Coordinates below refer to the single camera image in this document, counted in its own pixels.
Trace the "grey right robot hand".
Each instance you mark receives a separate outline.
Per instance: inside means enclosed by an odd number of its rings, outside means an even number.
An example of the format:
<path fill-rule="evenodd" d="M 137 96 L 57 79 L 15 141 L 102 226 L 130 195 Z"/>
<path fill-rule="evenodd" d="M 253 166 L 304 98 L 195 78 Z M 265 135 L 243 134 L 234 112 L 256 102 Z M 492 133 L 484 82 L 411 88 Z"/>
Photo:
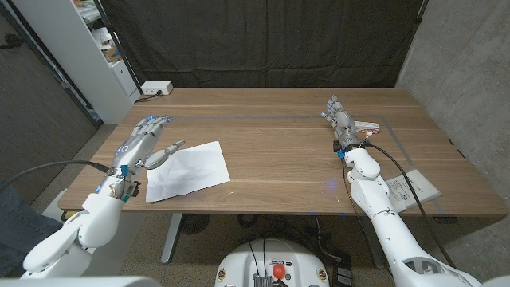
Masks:
<path fill-rule="evenodd" d="M 333 95 L 328 101 L 327 111 L 322 112 L 321 116 L 333 127 L 334 135 L 343 150 L 352 149 L 360 144 L 356 135 L 355 122 L 343 108 L 336 95 Z"/>

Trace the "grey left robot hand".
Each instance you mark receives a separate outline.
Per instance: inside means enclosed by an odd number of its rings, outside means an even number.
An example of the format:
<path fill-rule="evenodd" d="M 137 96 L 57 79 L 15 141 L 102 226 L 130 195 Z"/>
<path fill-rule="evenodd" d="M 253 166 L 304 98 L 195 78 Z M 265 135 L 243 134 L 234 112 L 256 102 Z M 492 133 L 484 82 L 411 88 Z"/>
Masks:
<path fill-rule="evenodd" d="M 112 165 L 96 192 L 126 202 L 139 193 L 139 173 L 153 170 L 165 163 L 184 144 L 184 140 L 173 143 L 159 151 L 153 151 L 164 128 L 172 121 L 165 116 L 143 118 L 131 135 L 116 150 Z"/>

